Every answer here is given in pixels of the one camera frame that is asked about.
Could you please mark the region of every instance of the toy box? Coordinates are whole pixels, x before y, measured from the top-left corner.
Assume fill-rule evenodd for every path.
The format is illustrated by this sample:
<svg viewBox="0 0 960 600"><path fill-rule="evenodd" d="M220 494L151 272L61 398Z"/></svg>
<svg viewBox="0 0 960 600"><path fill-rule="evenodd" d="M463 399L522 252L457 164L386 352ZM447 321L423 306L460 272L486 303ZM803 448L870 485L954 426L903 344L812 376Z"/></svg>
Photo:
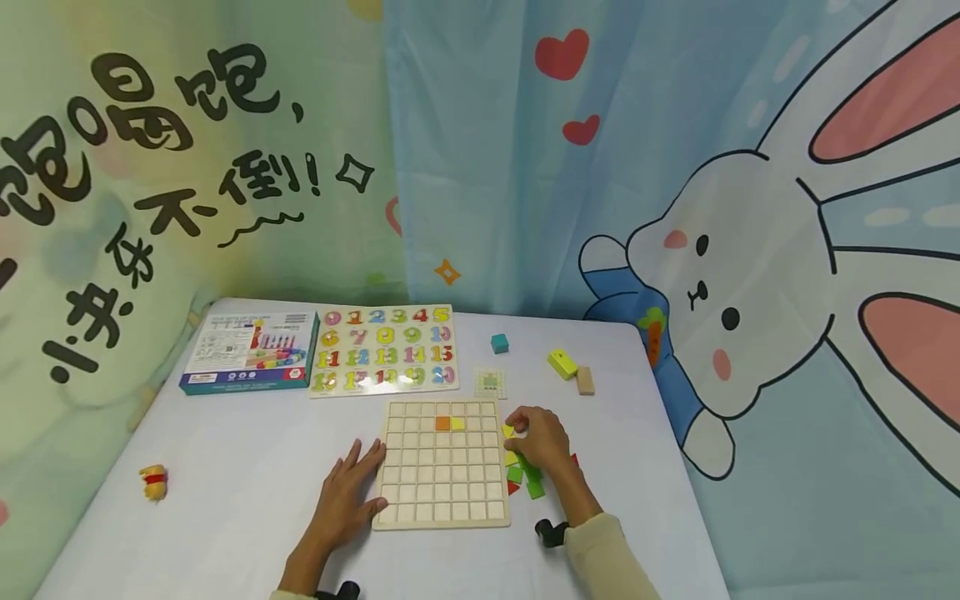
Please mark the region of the toy box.
<svg viewBox="0 0 960 600"><path fill-rule="evenodd" d="M180 387L189 396L305 388L317 313L207 315Z"/></svg>

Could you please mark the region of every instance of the cyan cube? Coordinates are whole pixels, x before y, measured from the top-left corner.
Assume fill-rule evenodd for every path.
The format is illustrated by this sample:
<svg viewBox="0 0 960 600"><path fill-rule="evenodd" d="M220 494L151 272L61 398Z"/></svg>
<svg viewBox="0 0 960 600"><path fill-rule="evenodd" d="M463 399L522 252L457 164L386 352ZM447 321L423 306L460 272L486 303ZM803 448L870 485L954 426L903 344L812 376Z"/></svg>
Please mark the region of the cyan cube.
<svg viewBox="0 0 960 600"><path fill-rule="evenodd" d="M507 336L502 333L497 333L491 337L490 345L493 348L494 354L503 354L510 349L510 342L507 341Z"/></svg>

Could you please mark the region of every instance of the red heart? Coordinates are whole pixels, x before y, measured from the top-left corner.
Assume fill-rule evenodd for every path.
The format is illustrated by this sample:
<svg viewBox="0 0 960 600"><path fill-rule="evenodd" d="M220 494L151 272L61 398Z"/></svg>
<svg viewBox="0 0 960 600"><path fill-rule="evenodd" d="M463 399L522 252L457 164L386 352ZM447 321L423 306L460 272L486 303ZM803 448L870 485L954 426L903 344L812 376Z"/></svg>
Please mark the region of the red heart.
<svg viewBox="0 0 960 600"><path fill-rule="evenodd" d="M592 114L589 119L581 123L580 121L570 121L564 125L564 137L566 141L577 146L586 146L593 141L593 137L600 129L600 115Z"/></svg>
<svg viewBox="0 0 960 600"><path fill-rule="evenodd" d="M537 42L534 61L543 75L568 82L580 72L589 46L590 36L582 29L571 30L563 41L544 37Z"/></svg>

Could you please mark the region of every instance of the yellow toy figure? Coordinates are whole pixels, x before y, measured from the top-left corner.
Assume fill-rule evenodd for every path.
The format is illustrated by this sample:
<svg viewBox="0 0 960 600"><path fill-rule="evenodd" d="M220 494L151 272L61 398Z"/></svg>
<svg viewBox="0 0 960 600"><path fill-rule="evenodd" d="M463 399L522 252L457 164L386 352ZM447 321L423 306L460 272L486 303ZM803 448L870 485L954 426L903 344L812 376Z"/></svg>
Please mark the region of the yellow toy figure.
<svg viewBox="0 0 960 600"><path fill-rule="evenodd" d="M163 465L151 465L140 470L140 477L147 486L143 495L154 502L159 502L167 495L167 469Z"/></svg>

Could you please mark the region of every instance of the number puzzle board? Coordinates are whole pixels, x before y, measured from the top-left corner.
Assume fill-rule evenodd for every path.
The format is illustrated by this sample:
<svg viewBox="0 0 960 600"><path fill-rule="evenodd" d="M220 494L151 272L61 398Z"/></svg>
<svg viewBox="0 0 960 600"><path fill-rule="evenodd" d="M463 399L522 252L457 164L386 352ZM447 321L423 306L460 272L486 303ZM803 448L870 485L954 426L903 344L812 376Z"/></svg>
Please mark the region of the number puzzle board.
<svg viewBox="0 0 960 600"><path fill-rule="evenodd" d="M310 397L460 388L449 304L338 306L320 327Z"/></svg>
<svg viewBox="0 0 960 600"><path fill-rule="evenodd" d="M499 423L490 398L390 402L375 484L390 504L373 529L509 526Z"/></svg>

